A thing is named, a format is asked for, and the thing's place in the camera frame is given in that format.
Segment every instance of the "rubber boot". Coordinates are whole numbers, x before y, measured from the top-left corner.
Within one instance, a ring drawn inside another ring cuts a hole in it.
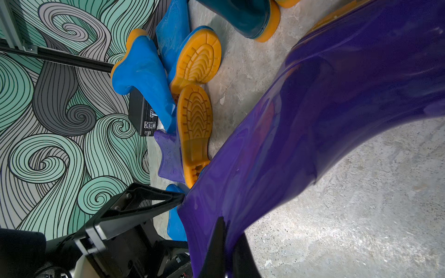
[[[175,101],[190,84],[204,84],[221,64],[221,42],[212,28],[200,26],[190,33],[186,0],[172,0],[156,27],[161,61]]]
[[[198,85],[188,85],[178,100],[178,136],[182,168],[189,188],[209,165],[207,146],[213,125],[213,112],[207,93]]]
[[[134,29],[128,36],[127,52],[111,71],[111,85],[121,95],[138,89],[155,113],[167,133],[176,131],[176,105],[167,83],[164,66],[154,42],[147,32]]]
[[[291,8],[295,6],[300,0],[275,0],[278,5],[283,8]]]
[[[212,107],[206,92],[198,85],[186,86],[178,100],[176,134],[154,132],[162,152],[158,176],[192,188],[210,163],[207,145],[212,125]]]
[[[197,0],[249,39],[265,42],[275,33],[280,11],[274,0]]]
[[[182,189],[180,189],[177,185],[174,184],[167,186],[166,191],[186,194]],[[169,235],[169,237],[172,240],[177,240],[182,242],[187,241],[186,231],[184,229],[184,225],[181,222],[181,219],[179,219],[177,207],[174,207],[171,210],[169,210],[167,235]]]
[[[350,12],[352,12],[355,9],[360,8],[361,6],[365,5],[366,3],[368,3],[371,0],[354,0],[352,2],[349,2],[348,4],[344,5],[343,7],[331,12],[330,14],[328,14],[327,16],[325,16],[322,20],[320,20],[319,22],[317,22],[308,32],[307,34],[325,26],[330,24],[331,22],[335,21],[335,20],[340,20],[341,17],[349,14]]]

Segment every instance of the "black metal bar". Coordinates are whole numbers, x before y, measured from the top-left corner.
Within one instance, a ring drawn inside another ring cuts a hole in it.
[[[113,64],[101,62],[71,53],[66,53],[63,51],[58,51],[45,47],[36,47],[37,53],[27,52],[19,50],[16,48],[10,48],[8,42],[5,39],[0,39],[0,51],[14,53],[18,55],[28,56],[36,59],[41,59],[45,61],[50,61],[59,64],[65,64],[68,66],[74,66],[78,68],[88,68],[92,70],[97,70],[99,72],[111,73]]]
[[[233,278],[261,278],[261,275],[256,268],[245,233],[243,233],[236,242],[232,260]]]
[[[179,278],[191,274],[187,242],[164,240],[152,217],[179,205],[184,194],[133,183],[76,232],[74,241],[101,277]]]
[[[198,278],[224,278],[226,273],[225,244],[226,224],[221,216],[216,221],[209,250]]]

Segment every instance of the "boot heel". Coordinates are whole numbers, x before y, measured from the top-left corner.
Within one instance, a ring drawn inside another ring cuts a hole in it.
[[[169,73],[170,90],[175,102],[190,84],[205,84],[221,64],[221,42],[207,26],[196,28],[183,42],[176,66]]]
[[[269,21],[267,22],[266,27],[264,27],[264,31],[261,33],[261,35],[255,38],[257,42],[268,41],[275,34],[275,31],[278,28],[281,13],[275,1],[271,0],[270,3],[271,3],[271,14],[269,16]]]
[[[191,188],[202,169],[210,163],[207,145],[212,132],[213,113],[204,89],[198,85],[182,89],[177,115],[184,178]]]
[[[283,8],[292,8],[295,6],[300,0],[275,0],[278,5],[280,5]]]

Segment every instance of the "swirl patterned wall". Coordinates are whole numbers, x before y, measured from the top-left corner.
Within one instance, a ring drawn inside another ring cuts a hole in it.
[[[168,0],[11,0],[26,43],[115,63]],[[145,138],[108,73],[0,52],[0,227],[47,240],[77,231],[113,195],[150,184]]]

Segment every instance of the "black case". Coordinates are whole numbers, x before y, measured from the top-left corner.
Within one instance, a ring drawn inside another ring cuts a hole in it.
[[[130,92],[128,118],[140,136],[153,136],[158,124],[158,116],[138,89]]]

